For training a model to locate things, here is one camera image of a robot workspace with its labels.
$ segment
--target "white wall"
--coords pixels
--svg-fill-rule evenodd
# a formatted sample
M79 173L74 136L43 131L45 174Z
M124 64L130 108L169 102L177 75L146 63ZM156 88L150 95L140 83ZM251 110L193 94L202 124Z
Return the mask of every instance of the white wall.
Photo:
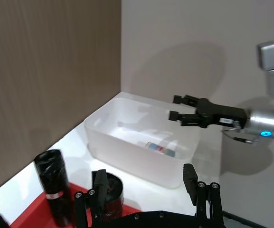
M122 14L122 91L168 102L175 94L271 102L255 46L274 40L274 1L124 0ZM274 140L253 148L218 130L205 130L198 153L220 161L205 165L221 172L223 209L274 228Z

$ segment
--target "blue indicator light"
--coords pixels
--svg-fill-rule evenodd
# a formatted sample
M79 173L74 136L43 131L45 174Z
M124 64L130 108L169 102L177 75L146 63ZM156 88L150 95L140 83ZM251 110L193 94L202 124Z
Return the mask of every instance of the blue indicator light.
M260 134L261 134L261 136L269 137L269 136L271 136L271 135L272 135L272 132L269 132L269 131L263 131L263 132L261 132Z

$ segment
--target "translucent storage box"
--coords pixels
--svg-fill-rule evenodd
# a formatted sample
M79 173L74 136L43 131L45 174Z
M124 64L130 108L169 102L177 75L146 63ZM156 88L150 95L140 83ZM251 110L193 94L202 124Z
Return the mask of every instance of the translucent storage box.
M183 164L191 163L198 145L200 128L169 121L169 110L194 113L187 106L119 93L85 120L91 154L163 187L178 187ZM148 142L173 150L175 156L145 148Z

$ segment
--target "brown wooden wall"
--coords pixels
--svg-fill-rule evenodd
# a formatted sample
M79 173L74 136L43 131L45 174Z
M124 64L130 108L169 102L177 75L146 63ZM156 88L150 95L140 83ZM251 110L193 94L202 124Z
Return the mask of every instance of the brown wooden wall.
M0 185L120 92L120 0L0 0Z

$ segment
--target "red platform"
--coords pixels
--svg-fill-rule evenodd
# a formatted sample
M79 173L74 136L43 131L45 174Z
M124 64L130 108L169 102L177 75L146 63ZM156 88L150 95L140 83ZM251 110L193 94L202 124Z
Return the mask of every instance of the red platform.
M72 195L77 191L87 192L86 189L70 184ZM122 216L140 212L135 208L123 206ZM11 224L11 228L57 228L50 213L45 193L41 193L29 207Z

